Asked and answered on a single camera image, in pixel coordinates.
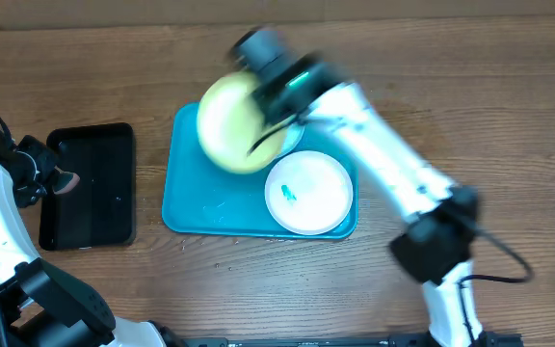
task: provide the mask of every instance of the green light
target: green light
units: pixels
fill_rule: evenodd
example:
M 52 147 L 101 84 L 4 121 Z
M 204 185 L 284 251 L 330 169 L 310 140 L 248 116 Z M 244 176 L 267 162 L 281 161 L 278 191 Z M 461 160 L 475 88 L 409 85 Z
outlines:
M 303 81 L 308 75 L 309 75 L 309 72 L 304 72 L 304 73 L 300 74 L 299 76 L 293 78 L 290 82 L 288 82 L 288 87 L 295 86 L 299 82 Z

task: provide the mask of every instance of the wood grain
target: wood grain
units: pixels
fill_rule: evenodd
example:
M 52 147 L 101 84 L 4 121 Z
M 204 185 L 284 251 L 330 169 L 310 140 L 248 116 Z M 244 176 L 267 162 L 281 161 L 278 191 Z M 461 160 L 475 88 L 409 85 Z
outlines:
M 484 326 L 555 345 L 555 16 L 287 24 L 457 180 L 480 187 L 482 224 L 534 265 L 527 285 L 476 283 Z M 363 179 L 343 242 L 176 234 L 160 207 L 173 115 L 230 71 L 247 25 L 0 32 L 0 114 L 19 139 L 129 122 L 138 141 L 138 237 L 128 248 L 42 253 L 113 311 L 184 336 L 276 338 L 420 332 L 420 289 L 386 249 L 400 233 Z M 23 211 L 37 240 L 40 208 Z M 476 270 L 518 275 L 484 242 Z
M 0 29 L 555 14 L 555 0 L 0 0 Z

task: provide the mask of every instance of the black tray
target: black tray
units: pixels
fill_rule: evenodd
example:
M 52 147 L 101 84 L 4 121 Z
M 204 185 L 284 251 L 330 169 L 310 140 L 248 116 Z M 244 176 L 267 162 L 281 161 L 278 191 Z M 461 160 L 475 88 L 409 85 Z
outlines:
M 126 123 L 57 129 L 46 145 L 81 180 L 42 201 L 40 246 L 47 251 L 129 245 L 136 237 L 134 132 Z

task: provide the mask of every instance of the wooden table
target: wooden table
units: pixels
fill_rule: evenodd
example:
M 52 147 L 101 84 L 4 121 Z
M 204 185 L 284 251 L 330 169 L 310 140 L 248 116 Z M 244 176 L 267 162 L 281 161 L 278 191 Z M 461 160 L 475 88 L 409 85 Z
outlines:
M 476 283 L 484 326 L 555 345 L 555 16 L 282 25 L 299 52 L 348 69 L 431 162 L 481 188 L 482 224 L 534 265 L 527 285 Z M 42 253 L 116 315 L 183 336 L 423 332 L 420 288 L 387 243 L 401 231 L 373 189 L 343 242 L 190 237 L 160 207 L 176 110 L 230 71 L 246 26 L 0 32 L 0 114 L 20 139 L 129 122 L 138 141 L 138 236 L 128 248 Z M 23 211 L 34 240 L 40 208 Z M 521 269 L 485 242 L 476 271 Z

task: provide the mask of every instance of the yellow plate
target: yellow plate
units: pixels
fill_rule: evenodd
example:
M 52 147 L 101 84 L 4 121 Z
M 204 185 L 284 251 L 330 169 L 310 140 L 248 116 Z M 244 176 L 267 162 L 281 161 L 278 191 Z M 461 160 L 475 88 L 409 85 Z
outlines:
M 271 129 L 263 126 L 264 117 L 251 98 L 258 85 L 253 74 L 235 72 L 214 83 L 200 100 L 198 141 L 207 156 L 226 171 L 257 172 L 274 160 L 284 144 L 286 129 L 248 155 L 251 146 Z

